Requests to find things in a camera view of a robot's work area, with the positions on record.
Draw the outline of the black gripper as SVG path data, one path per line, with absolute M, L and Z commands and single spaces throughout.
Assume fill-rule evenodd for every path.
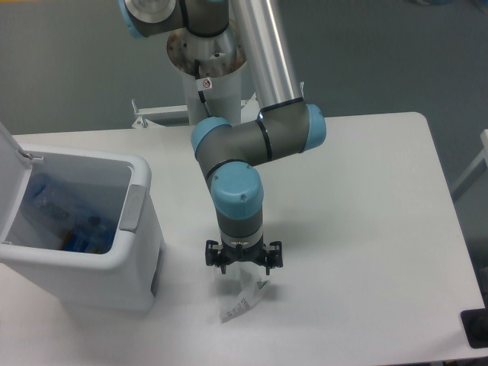
M 264 265 L 267 274 L 274 268 L 283 267 L 282 242 L 274 241 L 264 245 L 260 239 L 255 245 L 238 249 L 226 243 L 220 244 L 214 240 L 205 243 L 205 262 L 207 266 L 214 266 L 226 274 L 226 267 L 234 262 L 252 262 Z

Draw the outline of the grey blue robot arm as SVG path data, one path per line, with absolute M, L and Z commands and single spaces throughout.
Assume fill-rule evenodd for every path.
M 207 265 L 283 265 L 282 244 L 265 243 L 264 189 L 257 166 L 320 146 L 321 110 L 303 99 L 275 1 L 122 1 L 129 32 L 168 34 L 173 65 L 191 80 L 186 94 L 191 145 L 215 206 L 220 240 L 205 248 Z M 217 82 L 249 65 L 256 119 L 226 112 Z

